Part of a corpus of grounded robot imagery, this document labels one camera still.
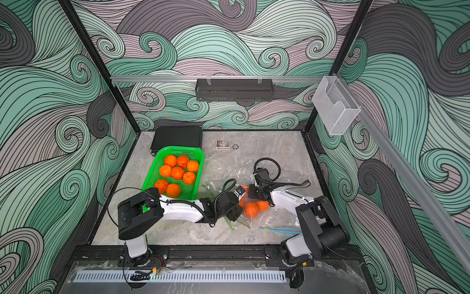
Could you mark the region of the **orange fruit taken out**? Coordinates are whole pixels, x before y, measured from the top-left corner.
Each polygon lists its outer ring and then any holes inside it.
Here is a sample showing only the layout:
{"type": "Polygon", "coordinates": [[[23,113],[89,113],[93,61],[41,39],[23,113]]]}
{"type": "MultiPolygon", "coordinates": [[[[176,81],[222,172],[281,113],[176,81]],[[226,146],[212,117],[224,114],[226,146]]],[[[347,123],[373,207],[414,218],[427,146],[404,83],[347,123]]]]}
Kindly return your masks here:
{"type": "Polygon", "coordinates": [[[177,166],[177,157],[173,154],[167,155],[164,159],[164,164],[170,167],[177,166]]]}

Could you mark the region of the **orange fruit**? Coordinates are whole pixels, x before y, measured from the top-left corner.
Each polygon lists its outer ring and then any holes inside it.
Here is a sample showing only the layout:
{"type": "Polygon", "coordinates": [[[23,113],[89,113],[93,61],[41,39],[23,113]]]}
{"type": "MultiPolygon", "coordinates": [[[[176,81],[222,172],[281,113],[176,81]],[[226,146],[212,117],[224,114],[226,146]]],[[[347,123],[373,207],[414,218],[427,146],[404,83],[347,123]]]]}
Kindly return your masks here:
{"type": "Polygon", "coordinates": [[[154,183],[154,187],[159,190],[159,194],[165,194],[168,182],[164,179],[159,179],[154,183]]]}
{"type": "Polygon", "coordinates": [[[177,165],[183,169],[186,169],[189,161],[190,159],[188,158],[188,156],[183,154],[177,158],[177,165]]]}
{"type": "Polygon", "coordinates": [[[196,173],[199,170],[199,163],[197,160],[189,160],[187,163],[187,170],[189,172],[196,173]]]}
{"type": "Polygon", "coordinates": [[[173,167],[171,165],[165,164],[165,165],[161,166],[161,168],[159,169],[159,174],[160,174],[160,176],[162,176],[164,178],[169,178],[169,177],[171,177],[172,169],[173,169],[173,167]]]}
{"type": "Polygon", "coordinates": [[[182,180],[186,171],[179,166],[175,166],[171,169],[170,176],[175,180],[182,180]]]}
{"type": "Polygon", "coordinates": [[[171,183],[166,187],[166,195],[170,198],[178,198],[181,195],[181,188],[178,184],[171,183]]]}
{"type": "Polygon", "coordinates": [[[187,185],[193,185],[195,183],[197,176],[192,171],[187,171],[183,174],[183,182],[187,185]]]}

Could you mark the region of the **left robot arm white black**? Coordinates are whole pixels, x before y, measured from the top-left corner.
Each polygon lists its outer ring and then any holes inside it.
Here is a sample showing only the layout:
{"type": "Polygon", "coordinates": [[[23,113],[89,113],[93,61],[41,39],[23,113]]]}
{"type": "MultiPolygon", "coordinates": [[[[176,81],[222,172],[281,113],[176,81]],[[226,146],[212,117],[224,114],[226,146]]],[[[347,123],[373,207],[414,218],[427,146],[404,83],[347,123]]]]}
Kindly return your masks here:
{"type": "Polygon", "coordinates": [[[239,204],[246,190],[234,178],[227,180],[215,198],[181,200],[160,194],[158,188],[138,193],[117,206],[118,238],[125,242],[125,257],[133,262],[150,259],[147,231],[159,221],[187,221],[214,226],[220,218],[236,221],[243,212],[239,204]]]}

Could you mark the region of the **green-zip bag of oranges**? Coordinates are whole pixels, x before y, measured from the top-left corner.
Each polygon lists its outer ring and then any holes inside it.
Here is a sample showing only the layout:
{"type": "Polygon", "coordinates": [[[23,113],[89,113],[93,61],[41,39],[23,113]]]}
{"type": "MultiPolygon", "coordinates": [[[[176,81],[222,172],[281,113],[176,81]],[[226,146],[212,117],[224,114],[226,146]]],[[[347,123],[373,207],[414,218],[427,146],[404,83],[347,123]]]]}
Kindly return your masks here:
{"type": "Polygon", "coordinates": [[[215,223],[223,219],[231,230],[235,230],[235,226],[243,226],[236,222],[231,222],[226,217],[221,217],[222,211],[228,211],[235,205],[238,205],[239,199],[234,193],[235,189],[240,186],[235,178],[221,181],[208,182],[199,189],[198,200],[202,203],[204,213],[209,217],[209,225],[215,226],[215,223]]]}

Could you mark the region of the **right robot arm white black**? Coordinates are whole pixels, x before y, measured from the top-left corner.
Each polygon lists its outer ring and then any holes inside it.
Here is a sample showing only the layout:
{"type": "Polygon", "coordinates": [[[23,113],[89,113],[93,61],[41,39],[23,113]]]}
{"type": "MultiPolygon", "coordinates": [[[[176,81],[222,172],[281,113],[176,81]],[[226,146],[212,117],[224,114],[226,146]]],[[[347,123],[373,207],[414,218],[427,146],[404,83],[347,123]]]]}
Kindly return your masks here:
{"type": "Polygon", "coordinates": [[[309,180],[303,183],[278,182],[281,168],[271,158],[258,159],[253,166],[253,175],[256,183],[249,186],[248,197],[266,201],[270,207],[285,209],[299,221],[301,233],[281,243],[280,252],[286,265],[321,258],[327,251],[349,242],[350,234],[327,197],[314,198],[290,191],[290,187],[309,186],[309,180]]]}

